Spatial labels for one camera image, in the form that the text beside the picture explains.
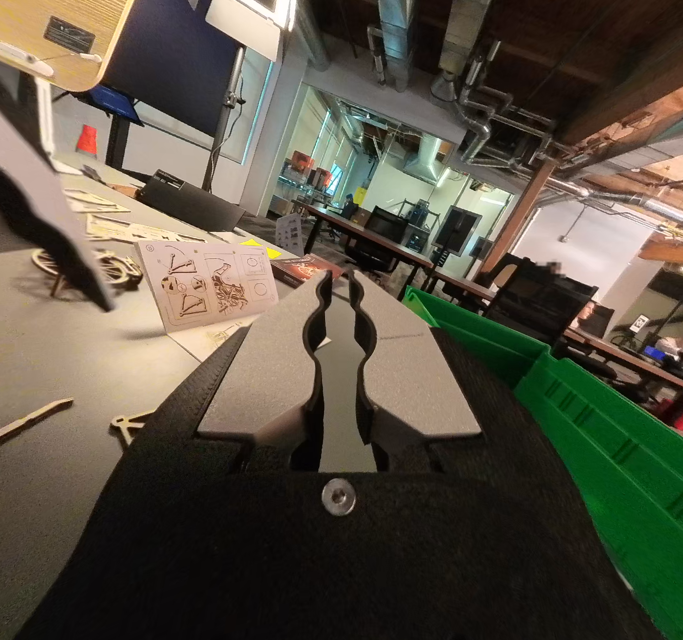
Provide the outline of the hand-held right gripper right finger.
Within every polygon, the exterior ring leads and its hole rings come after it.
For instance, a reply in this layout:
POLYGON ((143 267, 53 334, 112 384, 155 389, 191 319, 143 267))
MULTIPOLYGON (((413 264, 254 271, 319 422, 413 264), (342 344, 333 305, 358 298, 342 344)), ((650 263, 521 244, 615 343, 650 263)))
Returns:
POLYGON ((481 434, 429 324, 358 271, 350 272, 348 290, 364 353, 356 386, 363 443, 402 451, 481 434))

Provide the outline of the triangular wooden frame part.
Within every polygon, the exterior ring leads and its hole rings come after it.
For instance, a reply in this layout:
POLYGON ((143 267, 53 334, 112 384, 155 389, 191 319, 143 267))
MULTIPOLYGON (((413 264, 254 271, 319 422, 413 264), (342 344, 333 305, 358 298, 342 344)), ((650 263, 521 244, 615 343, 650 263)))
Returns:
POLYGON ((124 449, 130 448, 138 432, 144 428, 155 411, 156 409, 150 409, 132 415, 119 415, 112 419, 110 429, 118 435, 124 449))

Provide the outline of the long wooden stick part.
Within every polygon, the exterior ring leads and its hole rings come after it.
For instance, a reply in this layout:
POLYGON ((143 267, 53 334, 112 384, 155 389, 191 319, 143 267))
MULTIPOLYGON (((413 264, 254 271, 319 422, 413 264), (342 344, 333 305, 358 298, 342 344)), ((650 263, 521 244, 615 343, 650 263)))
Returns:
POLYGON ((43 421, 47 417, 69 409, 74 404, 74 398, 63 398, 48 403, 47 405, 26 414, 1 427, 1 443, 5 443, 25 429, 43 421))

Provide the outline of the wooden laser-cut parts sheet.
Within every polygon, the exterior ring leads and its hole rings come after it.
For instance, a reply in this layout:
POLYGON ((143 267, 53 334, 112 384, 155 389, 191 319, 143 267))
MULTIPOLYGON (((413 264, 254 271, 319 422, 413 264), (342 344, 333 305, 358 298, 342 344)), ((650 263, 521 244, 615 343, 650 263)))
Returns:
POLYGON ((206 242, 200 237, 90 213, 86 214, 86 233, 91 238, 101 237, 126 243, 139 241, 206 242))
POLYGON ((64 189, 66 201, 74 213, 112 214, 131 210, 96 194, 79 189, 64 189))

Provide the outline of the partly built wooden bicycle model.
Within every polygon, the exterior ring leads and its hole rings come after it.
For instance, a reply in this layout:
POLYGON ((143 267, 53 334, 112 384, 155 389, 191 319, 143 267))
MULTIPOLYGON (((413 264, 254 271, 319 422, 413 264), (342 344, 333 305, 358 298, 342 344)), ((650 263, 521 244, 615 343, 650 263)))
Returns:
MULTIPOLYGON (((107 284, 121 290, 137 289, 143 279, 141 267, 131 257, 120 257, 111 250, 96 249, 95 257, 105 274, 107 284)), ((65 276, 57 268, 55 260, 44 250, 34 250, 32 263, 54 279, 51 296, 55 297, 63 289, 71 289, 65 276)))

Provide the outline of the brown wooden table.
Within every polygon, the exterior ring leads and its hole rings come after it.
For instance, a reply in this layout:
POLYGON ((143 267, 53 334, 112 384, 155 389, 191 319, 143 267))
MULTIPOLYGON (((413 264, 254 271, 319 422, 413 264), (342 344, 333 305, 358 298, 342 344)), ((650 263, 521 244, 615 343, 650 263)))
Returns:
POLYGON ((434 272, 430 274, 427 286, 433 289, 438 281, 456 286, 463 293, 476 296, 479 299, 486 301, 493 300, 497 293, 495 290, 486 288, 482 285, 472 282, 471 280, 455 277, 447 272, 444 272, 443 269, 434 269, 434 272))

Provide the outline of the white instruction booklet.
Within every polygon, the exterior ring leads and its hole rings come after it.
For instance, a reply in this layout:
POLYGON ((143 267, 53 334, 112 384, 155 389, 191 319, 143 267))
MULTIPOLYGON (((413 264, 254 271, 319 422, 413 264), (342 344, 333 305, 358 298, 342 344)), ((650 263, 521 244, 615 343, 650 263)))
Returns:
POLYGON ((279 301, 263 245, 144 241, 135 247, 167 336, 199 362, 279 301))

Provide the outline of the white printed leaflet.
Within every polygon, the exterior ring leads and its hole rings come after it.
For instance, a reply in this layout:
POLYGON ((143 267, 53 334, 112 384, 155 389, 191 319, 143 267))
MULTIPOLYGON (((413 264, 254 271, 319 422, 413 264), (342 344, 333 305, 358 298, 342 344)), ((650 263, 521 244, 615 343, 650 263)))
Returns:
POLYGON ((281 216, 275 223, 275 244, 297 257, 304 256, 302 217, 299 213, 281 216))

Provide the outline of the black office chair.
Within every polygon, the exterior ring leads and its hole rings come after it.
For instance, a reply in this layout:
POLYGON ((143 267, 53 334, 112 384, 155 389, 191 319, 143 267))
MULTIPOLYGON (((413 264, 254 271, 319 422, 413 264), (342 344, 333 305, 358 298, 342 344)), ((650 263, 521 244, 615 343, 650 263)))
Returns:
MULTIPOLYGON (((408 227, 408 220, 375 206, 366 221, 365 229, 389 241, 401 244, 408 227)), ((364 238, 350 238, 344 253, 362 271, 391 273, 396 269, 398 259, 378 243, 364 238)))

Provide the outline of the metal light stand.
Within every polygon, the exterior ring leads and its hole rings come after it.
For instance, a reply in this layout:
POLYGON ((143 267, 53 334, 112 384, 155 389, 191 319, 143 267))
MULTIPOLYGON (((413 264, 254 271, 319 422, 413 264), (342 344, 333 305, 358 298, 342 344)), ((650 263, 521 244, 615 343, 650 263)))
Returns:
POLYGON ((232 70, 221 103, 217 128, 210 148, 206 171, 203 176, 201 189, 204 192, 212 192, 212 183, 216 174, 220 151, 227 140, 227 125, 231 112, 236 106, 242 106, 244 104, 243 99, 238 93, 238 86, 242 77, 245 53, 246 47, 242 43, 238 43, 235 47, 232 70))

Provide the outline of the green plastic bin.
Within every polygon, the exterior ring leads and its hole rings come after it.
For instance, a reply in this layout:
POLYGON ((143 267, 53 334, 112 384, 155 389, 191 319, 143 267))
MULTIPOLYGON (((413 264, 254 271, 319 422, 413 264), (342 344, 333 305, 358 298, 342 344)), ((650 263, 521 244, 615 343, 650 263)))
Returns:
POLYGON ((543 342, 414 287, 402 303, 508 384, 640 603, 664 636, 681 639, 682 436, 543 342))

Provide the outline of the white table frame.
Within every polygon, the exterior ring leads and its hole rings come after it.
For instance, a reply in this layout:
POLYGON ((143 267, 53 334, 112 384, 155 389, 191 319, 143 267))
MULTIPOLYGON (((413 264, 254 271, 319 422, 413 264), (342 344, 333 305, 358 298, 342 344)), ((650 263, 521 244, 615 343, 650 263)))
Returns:
POLYGON ((1 42, 1 58, 4 61, 18 63, 20 69, 32 72, 36 86, 36 100, 38 113, 38 137, 41 148, 51 158, 55 151, 54 142, 54 123, 51 96, 51 80, 57 76, 55 67, 51 63, 57 61, 82 60, 100 66, 104 58, 100 54, 93 52, 73 52, 67 51, 47 58, 41 58, 37 54, 30 53, 22 48, 1 42))

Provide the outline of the blue screen on post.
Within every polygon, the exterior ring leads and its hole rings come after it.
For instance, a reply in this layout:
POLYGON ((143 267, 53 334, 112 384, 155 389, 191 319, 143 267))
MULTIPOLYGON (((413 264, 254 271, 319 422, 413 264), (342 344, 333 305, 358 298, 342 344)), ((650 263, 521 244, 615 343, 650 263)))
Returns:
POLYGON ((92 106, 110 118, 105 163, 116 170, 121 170, 124 166, 131 125, 144 127, 135 109, 134 100, 102 84, 88 90, 86 98, 92 106))

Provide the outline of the brown wooden post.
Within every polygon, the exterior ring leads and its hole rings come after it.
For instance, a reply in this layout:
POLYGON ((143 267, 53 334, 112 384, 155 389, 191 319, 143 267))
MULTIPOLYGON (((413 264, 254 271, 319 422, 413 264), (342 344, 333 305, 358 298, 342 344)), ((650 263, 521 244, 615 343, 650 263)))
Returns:
POLYGON ((490 273, 503 256, 509 252, 517 234, 523 227, 526 219, 531 215, 537 197, 554 170, 555 166, 550 161, 545 161, 542 166, 539 166, 538 169, 534 171, 533 176, 526 184, 512 213, 501 228, 495 243, 491 246, 488 255, 480 265, 479 271, 475 276, 476 282, 484 280, 484 276, 487 273, 490 273))

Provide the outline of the rectangular metal air duct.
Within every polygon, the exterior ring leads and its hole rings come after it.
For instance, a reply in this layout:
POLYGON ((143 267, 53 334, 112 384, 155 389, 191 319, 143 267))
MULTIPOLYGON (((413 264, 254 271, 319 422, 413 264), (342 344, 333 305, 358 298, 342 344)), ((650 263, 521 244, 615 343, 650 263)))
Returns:
POLYGON ((480 35, 492 0, 452 0, 443 39, 439 68, 459 75, 480 35))

